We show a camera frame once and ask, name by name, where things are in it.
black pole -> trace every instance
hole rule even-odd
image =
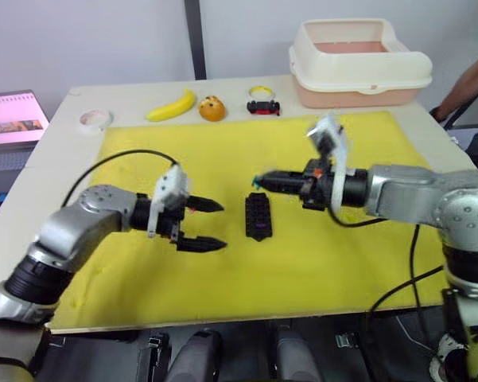
[[[200,0],[184,0],[185,18],[188,22],[192,66],[196,80],[206,80],[204,37],[201,30]]]

plastic container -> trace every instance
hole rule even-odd
[[[401,105],[431,83],[432,67],[383,19],[306,21],[290,47],[290,70],[306,107]]]

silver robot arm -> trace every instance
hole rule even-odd
[[[468,344],[468,373],[478,379],[478,170],[434,173],[421,167],[372,166],[344,172],[342,129],[324,118],[308,136],[320,158],[310,160],[303,172],[275,170],[253,183],[298,195],[306,209],[336,213],[347,205],[370,216],[438,229],[450,285],[443,291],[449,330]]]
[[[77,201],[53,213],[13,274],[0,283],[0,381],[33,380],[29,366],[49,335],[45,323],[73,275],[112,232],[131,229],[169,238],[178,251],[214,251],[226,244],[181,231],[185,208],[223,209],[217,202],[189,196],[187,176],[174,165],[156,183],[154,197],[112,185],[83,191]]]

white table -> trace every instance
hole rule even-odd
[[[260,84],[275,91],[276,100],[282,105],[282,117],[252,116],[246,110],[249,89]],[[153,107],[178,99],[184,88],[193,90],[198,99],[209,95],[220,97],[227,107],[226,121],[276,119],[327,112],[301,106],[291,76],[73,88],[0,208],[0,281],[9,276],[25,255],[26,248],[42,223],[60,207],[74,180],[95,161],[103,134],[88,135],[82,132],[78,125],[80,115],[91,109],[108,110],[114,116],[109,128],[204,122],[196,107],[179,117],[159,123],[149,123],[144,119],[146,112]],[[401,107],[353,108],[338,112],[374,110],[390,111],[434,170],[448,172],[475,168],[468,156],[416,102]]]

laptop screen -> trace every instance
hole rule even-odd
[[[48,124],[32,91],[0,94],[0,145],[38,141]]]

